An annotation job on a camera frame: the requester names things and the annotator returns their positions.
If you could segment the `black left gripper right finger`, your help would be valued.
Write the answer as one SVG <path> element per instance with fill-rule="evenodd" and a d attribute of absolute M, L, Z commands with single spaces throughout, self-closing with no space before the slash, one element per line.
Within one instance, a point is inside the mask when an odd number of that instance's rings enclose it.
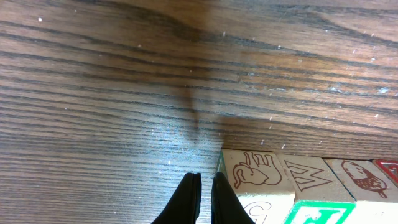
<path fill-rule="evenodd" d="M 211 191 L 212 224 L 254 224 L 243 209 L 226 176 L 217 172 Z"/>

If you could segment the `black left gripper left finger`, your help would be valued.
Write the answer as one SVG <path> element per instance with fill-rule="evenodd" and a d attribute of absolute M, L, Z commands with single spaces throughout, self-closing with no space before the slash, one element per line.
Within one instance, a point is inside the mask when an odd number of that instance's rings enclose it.
<path fill-rule="evenodd" d="M 201 174 L 186 173 L 152 224 L 195 224 L 200 214 Z"/>

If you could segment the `red letter wooden block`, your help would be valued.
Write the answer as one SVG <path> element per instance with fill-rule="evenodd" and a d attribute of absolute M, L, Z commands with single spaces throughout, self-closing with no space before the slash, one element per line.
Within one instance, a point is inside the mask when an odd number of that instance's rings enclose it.
<path fill-rule="evenodd" d="M 272 152 L 222 149 L 218 172 L 224 173 L 254 223 L 283 223 L 295 191 Z"/>

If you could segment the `green C wooden block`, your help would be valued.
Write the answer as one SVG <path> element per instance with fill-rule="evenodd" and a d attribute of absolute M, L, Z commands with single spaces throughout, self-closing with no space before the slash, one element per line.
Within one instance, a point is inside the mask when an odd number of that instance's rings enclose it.
<path fill-rule="evenodd" d="M 321 157 L 277 157 L 295 190 L 286 223 L 340 224 L 348 218 L 355 200 Z"/>

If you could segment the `plain wooden picture block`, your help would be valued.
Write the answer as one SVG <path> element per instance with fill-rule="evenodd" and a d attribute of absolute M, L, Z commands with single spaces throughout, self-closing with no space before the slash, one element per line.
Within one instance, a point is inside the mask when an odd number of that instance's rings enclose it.
<path fill-rule="evenodd" d="M 397 224 L 397 187 L 370 161 L 325 161 L 356 201 L 351 224 Z"/>

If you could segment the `blue side wooden block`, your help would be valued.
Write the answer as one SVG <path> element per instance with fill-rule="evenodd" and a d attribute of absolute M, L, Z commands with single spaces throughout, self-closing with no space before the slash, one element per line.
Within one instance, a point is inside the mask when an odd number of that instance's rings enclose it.
<path fill-rule="evenodd" d="M 397 186 L 398 179 L 397 179 L 397 167 L 398 161 L 397 160 L 390 160 L 390 159 L 374 159 L 372 163 L 378 167 L 391 181 L 392 183 Z"/>

